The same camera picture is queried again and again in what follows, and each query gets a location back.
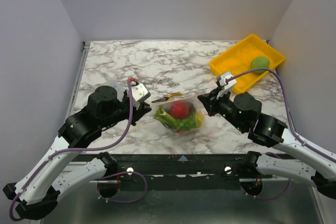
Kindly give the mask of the clear zip top bag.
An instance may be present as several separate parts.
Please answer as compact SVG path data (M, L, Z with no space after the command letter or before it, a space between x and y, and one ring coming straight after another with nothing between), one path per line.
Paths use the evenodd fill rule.
M197 97L173 94L151 102L153 118L173 133L184 135L199 130L205 121Z

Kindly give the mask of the red toy tomato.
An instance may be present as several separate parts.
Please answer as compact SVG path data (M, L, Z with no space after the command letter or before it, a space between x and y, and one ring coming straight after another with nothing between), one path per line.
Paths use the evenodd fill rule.
M188 113L188 105L187 102L183 101L176 101L172 104L170 107L170 115L174 117L175 119L184 119L186 118Z

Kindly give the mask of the green toy grapes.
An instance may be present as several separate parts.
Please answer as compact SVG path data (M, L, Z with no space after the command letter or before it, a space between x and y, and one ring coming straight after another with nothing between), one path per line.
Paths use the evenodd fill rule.
M177 119L173 123L173 129L175 130L190 131L191 129L196 128L198 128L198 126L195 118Z

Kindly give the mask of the purple toy eggplant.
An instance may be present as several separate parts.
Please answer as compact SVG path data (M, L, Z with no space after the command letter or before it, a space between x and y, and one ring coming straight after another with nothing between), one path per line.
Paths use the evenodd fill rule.
M196 112L196 107L192 102L187 102L188 105L188 113L194 114Z

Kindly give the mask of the yellow toy mango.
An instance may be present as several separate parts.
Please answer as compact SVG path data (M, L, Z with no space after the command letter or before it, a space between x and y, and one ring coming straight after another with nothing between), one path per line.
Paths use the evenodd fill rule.
M203 125L203 123L204 123L203 114L198 113L197 116L196 116L196 126L199 128Z

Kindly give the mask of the toy green onion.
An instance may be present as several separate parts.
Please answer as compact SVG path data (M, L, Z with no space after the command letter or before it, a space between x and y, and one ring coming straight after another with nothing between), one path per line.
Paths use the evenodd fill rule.
M169 127L172 127L176 123L176 119L168 114L163 106L158 106L154 113L154 118Z

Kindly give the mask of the red toy chili pepper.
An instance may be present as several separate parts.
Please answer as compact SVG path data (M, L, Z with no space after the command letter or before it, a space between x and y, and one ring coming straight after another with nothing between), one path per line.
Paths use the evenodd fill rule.
M177 130L177 134L183 135L183 134L186 134L186 131L183 130L183 129L179 129L179 130Z

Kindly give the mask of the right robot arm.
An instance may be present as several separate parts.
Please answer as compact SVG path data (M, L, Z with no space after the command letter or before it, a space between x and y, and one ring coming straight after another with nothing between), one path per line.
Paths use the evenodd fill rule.
M233 100L230 94L218 97L219 90L198 95L209 116L221 115L241 133L247 133L254 143L271 147L290 156L277 159L250 151L241 165L249 178L258 175L276 175L294 179L315 187L319 193L335 199L335 155L308 140L299 141L286 123L262 113L262 103L245 92Z

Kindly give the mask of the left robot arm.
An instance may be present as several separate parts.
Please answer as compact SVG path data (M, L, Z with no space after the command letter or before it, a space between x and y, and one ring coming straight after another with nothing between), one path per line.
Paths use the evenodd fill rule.
M120 171L118 162L107 152L120 143L130 126L151 111L144 84L128 81L127 90L99 86L89 95L87 105L69 116L37 165L19 182L3 188L11 200L12 221L40 220L50 214L59 201L76 187L92 180L119 178L135 171ZM128 124L120 138L108 147L89 148L102 131L121 121Z

